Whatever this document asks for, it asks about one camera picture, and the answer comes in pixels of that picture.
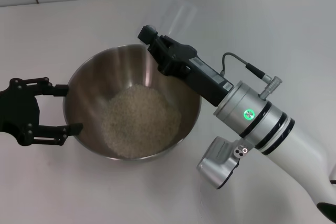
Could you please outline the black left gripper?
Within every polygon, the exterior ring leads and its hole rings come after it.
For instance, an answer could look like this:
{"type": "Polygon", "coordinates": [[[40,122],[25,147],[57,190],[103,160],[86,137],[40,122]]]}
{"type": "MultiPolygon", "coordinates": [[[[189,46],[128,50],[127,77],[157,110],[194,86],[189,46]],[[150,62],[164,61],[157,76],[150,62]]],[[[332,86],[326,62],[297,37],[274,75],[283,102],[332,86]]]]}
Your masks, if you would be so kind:
{"type": "Polygon", "coordinates": [[[8,88],[1,91],[1,132],[13,136],[19,145],[64,145],[68,136],[80,134],[83,124],[38,125],[39,106],[35,96],[66,97],[68,91],[68,85],[53,86],[47,77],[11,79],[8,88]]]}

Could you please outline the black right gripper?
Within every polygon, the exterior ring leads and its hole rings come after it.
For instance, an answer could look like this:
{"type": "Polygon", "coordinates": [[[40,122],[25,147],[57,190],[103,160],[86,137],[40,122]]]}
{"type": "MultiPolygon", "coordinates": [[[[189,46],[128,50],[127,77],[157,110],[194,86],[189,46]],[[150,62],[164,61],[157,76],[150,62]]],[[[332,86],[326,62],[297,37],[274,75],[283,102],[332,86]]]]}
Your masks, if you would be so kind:
{"type": "Polygon", "coordinates": [[[148,52],[165,76],[184,81],[213,106],[218,106],[228,95],[229,91],[224,85],[230,82],[203,62],[191,46],[181,45],[169,36],[159,35],[149,25],[142,27],[138,38],[148,46],[148,52]]]}

